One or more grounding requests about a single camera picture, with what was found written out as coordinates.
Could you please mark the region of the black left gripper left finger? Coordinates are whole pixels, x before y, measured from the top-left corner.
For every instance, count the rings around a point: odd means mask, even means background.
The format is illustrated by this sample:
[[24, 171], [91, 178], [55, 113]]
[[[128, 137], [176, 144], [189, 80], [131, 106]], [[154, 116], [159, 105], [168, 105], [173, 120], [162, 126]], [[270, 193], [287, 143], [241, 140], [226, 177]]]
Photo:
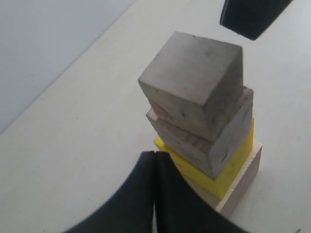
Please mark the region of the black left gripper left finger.
[[68, 233], [151, 233], [155, 153], [145, 151], [121, 187], [98, 210]]

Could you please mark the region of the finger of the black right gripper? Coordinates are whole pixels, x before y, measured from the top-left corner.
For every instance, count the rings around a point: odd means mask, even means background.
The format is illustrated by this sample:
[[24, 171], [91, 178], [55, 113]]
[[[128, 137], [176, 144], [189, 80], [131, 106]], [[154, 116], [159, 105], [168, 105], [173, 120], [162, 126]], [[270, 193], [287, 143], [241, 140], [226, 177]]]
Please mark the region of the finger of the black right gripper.
[[250, 40], [258, 39], [292, 0], [226, 0], [220, 25]]

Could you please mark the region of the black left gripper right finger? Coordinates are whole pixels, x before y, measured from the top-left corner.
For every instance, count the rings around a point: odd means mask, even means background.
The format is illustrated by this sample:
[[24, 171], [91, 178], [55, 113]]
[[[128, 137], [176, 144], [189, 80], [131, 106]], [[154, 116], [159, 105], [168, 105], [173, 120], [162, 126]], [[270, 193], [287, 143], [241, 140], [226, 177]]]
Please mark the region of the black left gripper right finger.
[[167, 152], [157, 151], [155, 215], [159, 233], [244, 233], [204, 202]]

